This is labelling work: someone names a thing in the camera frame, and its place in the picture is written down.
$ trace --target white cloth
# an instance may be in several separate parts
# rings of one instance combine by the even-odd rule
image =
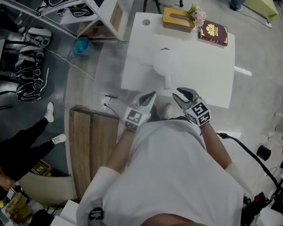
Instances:
[[[160,213],[207,226],[240,225],[243,188],[205,151],[187,121],[142,126],[126,170],[120,176],[100,175],[101,170],[109,169],[101,168],[88,187],[77,211],[78,226],[88,225],[83,218],[100,198],[106,226],[140,226]],[[102,183],[96,182],[101,177]],[[101,193],[95,196],[96,185]]]

